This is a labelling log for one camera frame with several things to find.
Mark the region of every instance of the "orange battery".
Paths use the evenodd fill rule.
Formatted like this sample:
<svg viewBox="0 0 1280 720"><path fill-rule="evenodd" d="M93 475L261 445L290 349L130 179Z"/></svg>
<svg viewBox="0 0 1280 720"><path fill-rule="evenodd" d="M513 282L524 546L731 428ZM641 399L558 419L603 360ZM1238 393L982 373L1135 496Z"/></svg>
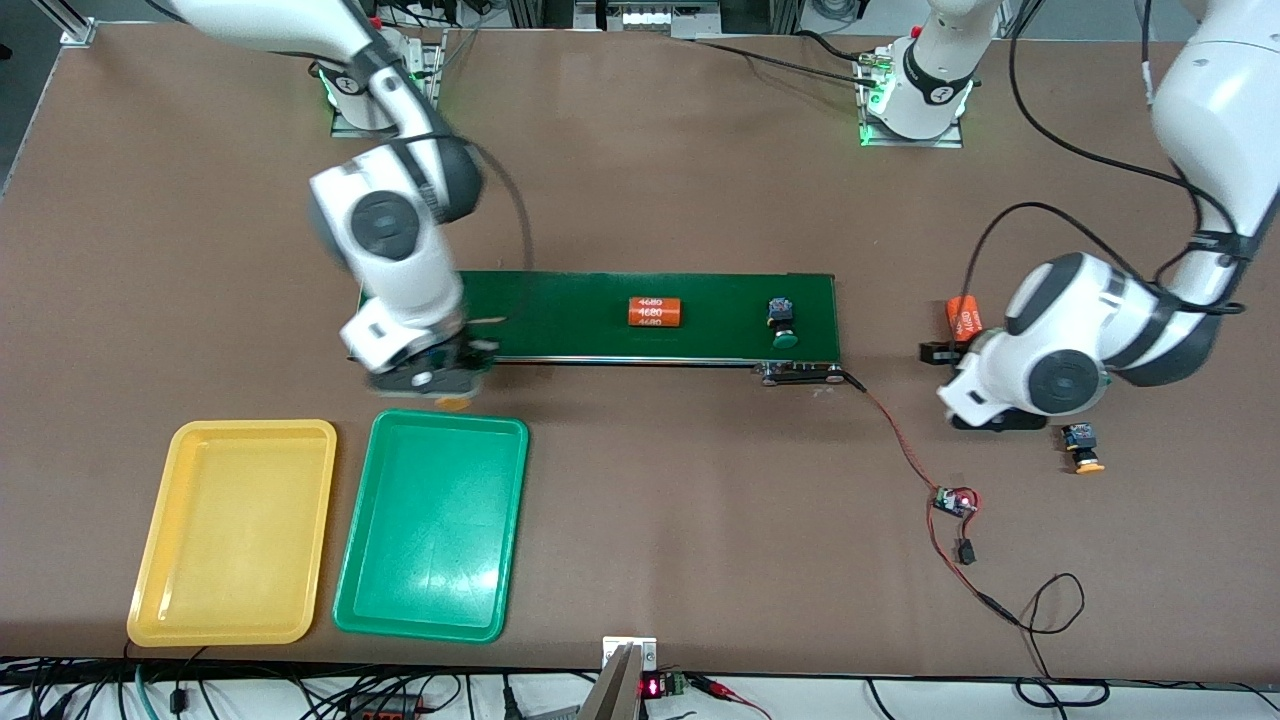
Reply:
<svg viewBox="0 0 1280 720"><path fill-rule="evenodd" d="M678 328L678 297L632 297L627 304L627 324L636 328Z"/></svg>
<svg viewBox="0 0 1280 720"><path fill-rule="evenodd" d="M947 300L947 324L956 342L965 342L982 332L982 318L978 316L978 301L972 295L955 296Z"/></svg>

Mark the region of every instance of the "green tray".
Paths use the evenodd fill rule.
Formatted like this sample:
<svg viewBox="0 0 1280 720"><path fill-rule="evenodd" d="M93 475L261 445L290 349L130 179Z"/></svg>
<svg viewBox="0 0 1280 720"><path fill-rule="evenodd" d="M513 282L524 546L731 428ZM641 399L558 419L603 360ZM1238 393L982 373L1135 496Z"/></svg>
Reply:
<svg viewBox="0 0 1280 720"><path fill-rule="evenodd" d="M722 368L785 360L840 363L832 275L544 270L460 274L471 331L498 341L498 363ZM678 297L681 327L632 328L627 324L631 297ZM765 309L773 297L795 304L800 342L788 350L773 347L773 333L765 324ZM506 319L483 322L494 318Z"/></svg>
<svg viewBox="0 0 1280 720"><path fill-rule="evenodd" d="M511 418L387 410L374 420L333 621L351 633L493 642L529 429Z"/></svg>

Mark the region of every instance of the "teal cable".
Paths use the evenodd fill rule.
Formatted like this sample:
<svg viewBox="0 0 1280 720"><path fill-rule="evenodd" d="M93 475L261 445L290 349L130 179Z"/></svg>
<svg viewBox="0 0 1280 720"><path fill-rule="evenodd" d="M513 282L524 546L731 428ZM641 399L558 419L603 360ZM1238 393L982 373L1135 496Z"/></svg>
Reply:
<svg viewBox="0 0 1280 720"><path fill-rule="evenodd" d="M147 697L147 688L142 684L142 665L133 669L133 685L138 688L138 700L142 701L142 710L147 712L148 720L160 720L156 708L151 707L151 698Z"/></svg>

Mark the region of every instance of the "brown tabletop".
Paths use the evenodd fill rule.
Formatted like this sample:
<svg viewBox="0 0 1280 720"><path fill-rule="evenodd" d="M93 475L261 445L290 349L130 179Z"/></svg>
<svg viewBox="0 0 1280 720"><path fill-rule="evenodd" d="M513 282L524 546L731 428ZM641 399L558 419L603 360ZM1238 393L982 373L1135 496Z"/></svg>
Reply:
<svg viewBox="0 0 1280 720"><path fill-rule="evenodd" d="M845 69L806 41L748 42ZM940 482L984 495L973 580L1016 609L1053 571L1084 583L1075 628L1042 641L1055 673L1277 680L1280 252L1201 373L1119 384L1084 416L1098 475L1068 473L1051 430L950 429L946 373L914 359L1006 205L1057 202L1148 270L1188 237L1176 188L1034 135L1005 53L959 151L859 147L847 86L645 33L485 32L442 106L520 182L539 268L835 273L847 368ZM1165 167L1137 47L1021 59L1047 124ZM328 137L305 65L163 26L64 51L0 205L0 653L119 653L179 425L324 418L340 457L315 625L214 656L586 667L602 635L652 634L663 662L719 671L1034 671L933 555L924 488L868 398L745 370L498 368L474 410L532 437L506 632L476 647L337 630L370 423L426 404L375 397L344 357L355 283L307 225L306 179L365 143ZM497 182L448 234L465 268L520 261ZM1011 218L978 272L988 320L1032 266L1080 247L1048 215ZM1050 619L1073 602L1048 598Z"/></svg>

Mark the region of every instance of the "yellow tray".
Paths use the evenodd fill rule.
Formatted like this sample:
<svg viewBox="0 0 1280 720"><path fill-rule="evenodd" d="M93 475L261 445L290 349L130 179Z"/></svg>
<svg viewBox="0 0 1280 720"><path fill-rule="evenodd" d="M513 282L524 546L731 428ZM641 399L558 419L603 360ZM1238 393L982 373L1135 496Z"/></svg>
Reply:
<svg viewBox="0 0 1280 720"><path fill-rule="evenodd" d="M311 626L338 436L324 420L195 421L173 436L129 638L283 644Z"/></svg>

